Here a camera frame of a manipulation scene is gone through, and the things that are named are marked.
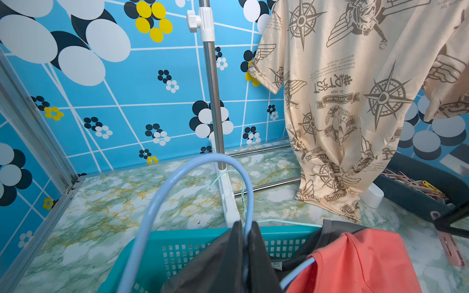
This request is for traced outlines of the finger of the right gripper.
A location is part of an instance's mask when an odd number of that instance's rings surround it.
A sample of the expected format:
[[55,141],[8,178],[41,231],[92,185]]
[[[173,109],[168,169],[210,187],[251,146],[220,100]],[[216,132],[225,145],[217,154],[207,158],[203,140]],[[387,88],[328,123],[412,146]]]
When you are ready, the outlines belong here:
[[461,205],[443,216],[433,220],[433,224],[437,231],[449,233],[462,238],[469,238],[469,231],[461,228],[454,228],[451,225],[459,220],[469,216],[469,206]]

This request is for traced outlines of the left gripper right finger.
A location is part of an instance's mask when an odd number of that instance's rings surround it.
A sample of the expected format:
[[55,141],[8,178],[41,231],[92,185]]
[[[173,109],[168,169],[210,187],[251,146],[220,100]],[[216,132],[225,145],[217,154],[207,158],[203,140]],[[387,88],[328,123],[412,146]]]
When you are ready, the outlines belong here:
[[258,223],[253,222],[249,232],[249,293],[283,293],[271,264]]

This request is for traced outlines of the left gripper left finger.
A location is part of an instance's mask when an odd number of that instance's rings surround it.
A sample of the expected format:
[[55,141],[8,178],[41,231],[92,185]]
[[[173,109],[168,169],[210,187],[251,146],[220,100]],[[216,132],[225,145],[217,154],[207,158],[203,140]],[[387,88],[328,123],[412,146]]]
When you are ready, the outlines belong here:
[[243,291],[243,226],[240,221],[210,245],[208,293]]

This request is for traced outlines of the red garment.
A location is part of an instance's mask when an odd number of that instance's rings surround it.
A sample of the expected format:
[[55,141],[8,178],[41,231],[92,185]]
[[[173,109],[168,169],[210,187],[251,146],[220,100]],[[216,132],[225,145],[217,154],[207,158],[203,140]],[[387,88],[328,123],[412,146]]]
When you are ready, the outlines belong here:
[[309,254],[289,293],[419,293],[421,287],[399,234],[363,229]]

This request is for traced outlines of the beige compass print t-shirt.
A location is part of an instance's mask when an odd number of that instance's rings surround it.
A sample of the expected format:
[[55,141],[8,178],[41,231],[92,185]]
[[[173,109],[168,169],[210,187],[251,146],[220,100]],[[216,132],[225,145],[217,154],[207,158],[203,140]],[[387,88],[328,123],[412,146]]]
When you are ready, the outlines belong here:
[[425,121],[469,111],[469,4],[277,1],[249,74],[284,91],[296,198],[359,223],[418,92]]

